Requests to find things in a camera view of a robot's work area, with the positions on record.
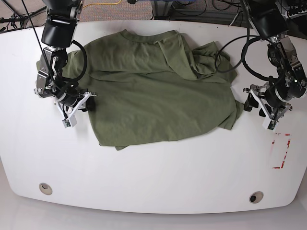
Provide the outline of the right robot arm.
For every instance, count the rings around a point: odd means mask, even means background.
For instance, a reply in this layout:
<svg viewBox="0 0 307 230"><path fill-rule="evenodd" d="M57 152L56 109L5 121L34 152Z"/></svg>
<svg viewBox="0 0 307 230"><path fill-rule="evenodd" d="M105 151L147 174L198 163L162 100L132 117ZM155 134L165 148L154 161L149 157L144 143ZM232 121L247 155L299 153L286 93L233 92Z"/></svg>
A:
<svg viewBox="0 0 307 230"><path fill-rule="evenodd" d="M73 39L83 8L81 0L46 0L47 18L41 42L38 74L34 93L40 98L52 98L62 114L65 127L73 127L77 111L95 109L96 94L82 82L88 66L85 48ZM67 48L76 45L80 50L81 68L73 76L65 69L71 65Z"/></svg>

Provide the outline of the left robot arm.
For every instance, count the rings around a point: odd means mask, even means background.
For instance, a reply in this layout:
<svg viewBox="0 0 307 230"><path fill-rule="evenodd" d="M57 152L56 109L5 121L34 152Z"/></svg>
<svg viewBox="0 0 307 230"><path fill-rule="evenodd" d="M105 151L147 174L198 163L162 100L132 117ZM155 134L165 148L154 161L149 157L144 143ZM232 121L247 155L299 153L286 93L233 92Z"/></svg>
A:
<svg viewBox="0 0 307 230"><path fill-rule="evenodd" d="M259 115L265 118L267 127L278 123L283 115L292 109L289 101L301 98L307 93L307 78L297 52L290 38L286 36L288 27L274 0L242 0L240 5L246 17L247 27L252 26L257 35L247 32L241 51L240 64L259 80L262 86L252 84L243 91L248 93L244 110L250 112L259 108ZM246 63L248 47L257 41L268 42L267 56L276 67L278 77L265 77L252 70Z"/></svg>

